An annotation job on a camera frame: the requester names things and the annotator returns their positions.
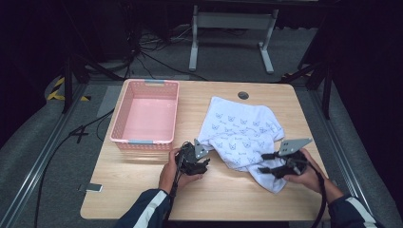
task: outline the yellow tape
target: yellow tape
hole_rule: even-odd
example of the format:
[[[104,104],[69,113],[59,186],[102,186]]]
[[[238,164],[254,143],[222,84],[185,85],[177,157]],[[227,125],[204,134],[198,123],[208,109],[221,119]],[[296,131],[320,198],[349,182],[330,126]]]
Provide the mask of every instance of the yellow tape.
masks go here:
[[[48,95],[48,100],[59,100],[59,101],[64,101],[65,96],[63,95],[57,95],[57,91],[59,91],[60,87],[62,84],[65,82],[65,77],[60,76],[60,79],[56,82],[54,85],[53,89],[51,90],[50,94]],[[80,101],[82,102],[89,102],[91,101],[91,96],[83,96]]]

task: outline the dark jacket sleeve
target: dark jacket sleeve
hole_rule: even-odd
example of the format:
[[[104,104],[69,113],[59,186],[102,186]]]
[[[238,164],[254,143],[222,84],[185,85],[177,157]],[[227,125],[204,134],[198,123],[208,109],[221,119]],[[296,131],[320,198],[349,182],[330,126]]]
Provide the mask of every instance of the dark jacket sleeve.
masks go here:
[[[333,228],[384,228],[368,213],[361,202],[351,195],[346,195],[333,201],[329,205],[329,214]]]
[[[163,216],[169,208],[169,196],[166,192],[161,189],[149,189],[143,192],[118,220],[115,228],[163,227]]]

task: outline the wire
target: wire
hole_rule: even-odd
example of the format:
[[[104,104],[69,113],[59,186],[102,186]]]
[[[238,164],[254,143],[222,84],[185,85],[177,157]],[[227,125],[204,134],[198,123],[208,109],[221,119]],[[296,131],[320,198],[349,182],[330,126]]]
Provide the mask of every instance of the wire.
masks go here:
[[[112,110],[110,110],[108,113],[106,113],[106,114],[108,114],[108,115],[106,115],[106,116],[104,116],[104,118],[98,123],[98,125],[97,125],[97,137],[98,137],[98,139],[100,140],[100,141],[104,141],[103,139],[101,139],[101,137],[99,136],[99,127],[100,127],[100,125],[101,125],[101,123],[108,117],[108,116],[110,116],[110,114],[112,114],[113,113],[113,110],[114,109],[112,109]]]
[[[181,150],[183,150],[185,144],[186,144],[186,142],[182,145]],[[183,158],[184,158],[184,153],[181,153],[181,157],[179,158],[179,162],[177,164],[177,170],[176,170],[176,173],[175,173],[174,182],[172,183],[172,189],[171,189],[171,192],[169,193],[170,207],[169,207],[169,210],[165,214],[165,218],[163,219],[163,226],[165,228],[168,227],[168,220],[169,220],[169,216],[171,215],[172,207],[174,206],[174,201],[175,201],[176,193],[177,193],[177,190],[178,190],[179,179],[182,176],[181,166],[182,166]]]
[[[85,129],[85,128],[88,127],[89,125],[94,124],[94,123],[98,122],[99,120],[106,118],[106,117],[109,116],[114,110],[115,110],[115,108],[113,108],[111,111],[109,111],[108,113],[106,113],[106,114],[103,115],[102,117],[100,117],[100,118],[98,118],[98,119],[96,119],[96,120],[94,120],[94,121],[92,121],[92,122],[90,122],[90,123],[87,123],[87,124],[85,124],[85,125],[81,125],[81,126],[77,127],[76,129],[70,131],[70,132],[68,133],[68,135],[67,135],[67,136],[56,146],[56,148],[53,150],[53,152],[51,153],[51,155],[50,155],[50,157],[49,157],[49,159],[48,159],[48,161],[47,161],[47,164],[46,164],[46,166],[45,166],[45,168],[44,168],[44,172],[43,172],[43,174],[42,174],[41,181],[40,181],[40,184],[39,184],[38,199],[37,199],[37,201],[36,201],[36,210],[35,210],[35,219],[34,219],[34,227],[35,227],[35,228],[38,227],[39,207],[40,207],[40,204],[41,204],[42,189],[43,189],[43,185],[44,185],[45,175],[46,175],[46,173],[47,173],[47,171],[48,171],[48,167],[49,167],[49,165],[50,165],[50,163],[51,163],[51,161],[52,161],[54,155],[56,154],[56,151],[57,151],[57,150],[60,148],[60,146],[62,146],[62,144],[63,144],[66,140],[68,140],[68,138],[70,138],[72,135],[74,135],[75,133],[77,133],[78,131],[80,131],[80,130],[82,130],[82,129]]]
[[[150,59],[152,59],[152,60],[154,60],[154,61],[160,63],[161,65],[164,65],[164,66],[166,66],[166,67],[168,67],[168,68],[170,68],[170,69],[173,69],[173,70],[175,70],[175,71],[177,71],[177,72],[180,72],[180,73],[183,73],[183,74],[190,74],[190,75],[196,76],[196,77],[198,77],[198,78],[201,78],[201,79],[204,80],[204,81],[208,81],[206,78],[204,78],[204,77],[202,77],[202,76],[200,76],[200,75],[198,75],[198,74],[189,73],[189,72],[184,72],[184,71],[178,70],[178,69],[176,69],[176,68],[174,68],[174,67],[172,67],[172,66],[169,66],[169,65],[167,65],[167,64],[165,64],[165,63],[163,63],[163,62],[161,62],[160,60],[158,60],[158,59],[156,59],[156,58],[154,58],[154,57],[152,57],[152,56],[150,56],[150,55],[144,53],[143,51],[142,51],[142,54],[145,55],[145,56],[147,56],[148,58],[150,58]]]
[[[309,162],[309,166],[311,166],[315,173],[317,174],[317,178],[319,181],[319,187],[320,191],[322,192],[322,203],[320,204],[320,210],[319,213],[317,214],[317,219],[315,220],[314,224],[312,225],[312,228],[317,228],[317,225],[320,223],[320,220],[323,217],[323,213],[325,212],[326,208],[326,189],[325,189],[325,179],[323,179],[322,175],[314,168],[314,166]]]
[[[148,74],[151,76],[151,78],[156,79],[156,78],[154,78],[154,76],[152,76],[151,72],[147,69],[147,67],[145,67],[143,61],[141,61],[138,57],[136,57],[136,59],[143,65],[143,68],[148,72]]]

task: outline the gray carpet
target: gray carpet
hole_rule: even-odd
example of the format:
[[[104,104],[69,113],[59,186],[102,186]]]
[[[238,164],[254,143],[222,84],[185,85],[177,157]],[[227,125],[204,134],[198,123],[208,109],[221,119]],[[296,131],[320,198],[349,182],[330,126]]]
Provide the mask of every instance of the gray carpet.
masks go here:
[[[297,64],[315,33],[314,29],[276,29],[269,45],[269,54],[275,69],[273,75],[265,72],[260,59],[257,43],[262,37],[261,32],[249,30],[244,34],[234,35],[221,30],[207,30],[200,36],[199,61],[194,74],[190,74],[187,70],[191,47],[191,43],[186,40],[190,37],[187,37],[161,50],[146,52],[181,72],[140,55],[138,58],[142,63],[139,60],[133,62],[130,76],[174,80],[200,80],[199,76],[202,76],[209,81],[271,83],[278,81],[284,73],[297,71]],[[116,73],[124,76],[125,69]],[[328,124],[335,131],[336,141],[346,153],[373,214],[386,227],[403,227],[394,201],[372,167],[336,89],[333,88],[332,91],[331,120],[325,123],[321,112],[317,110],[316,98],[320,98],[321,89],[307,91],[301,86],[304,82],[305,79],[301,78],[292,82],[292,85],[295,86],[330,178],[336,181],[344,192],[350,191],[342,168],[337,163],[335,139],[328,133]],[[84,92],[84,95],[91,96],[91,100],[78,102],[72,108],[58,142],[66,137],[68,132],[82,124],[90,123],[113,107],[116,94],[119,92],[116,86],[121,84],[110,81],[104,75],[92,75]],[[47,91],[44,91],[44,96],[49,94],[53,86],[54,82],[48,86]],[[79,86],[74,84],[74,87],[78,91]],[[33,115],[1,148],[0,218],[7,213],[26,175],[47,145],[55,125],[63,118],[62,109],[62,101],[48,101],[48,104]],[[77,190],[80,184],[89,182],[91,178],[102,146],[101,139],[105,136],[108,124],[109,118],[106,118],[102,122],[90,125],[86,128],[88,135],[79,143],[77,143],[78,137],[71,137],[56,151],[45,175],[38,227],[111,227],[114,224],[114,220],[81,218],[80,209],[85,193]],[[16,215],[13,227],[33,227],[38,186],[39,184],[32,191],[27,203],[22,204],[23,210]],[[310,221],[290,222],[289,226],[304,228],[310,227],[311,224]]]

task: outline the pink plastic basket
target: pink plastic basket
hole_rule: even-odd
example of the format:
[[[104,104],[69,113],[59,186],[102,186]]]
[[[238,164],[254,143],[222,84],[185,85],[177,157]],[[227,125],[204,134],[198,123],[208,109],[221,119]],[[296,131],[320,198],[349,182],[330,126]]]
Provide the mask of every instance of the pink plastic basket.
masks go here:
[[[110,139],[120,149],[171,150],[179,82],[126,80]]]

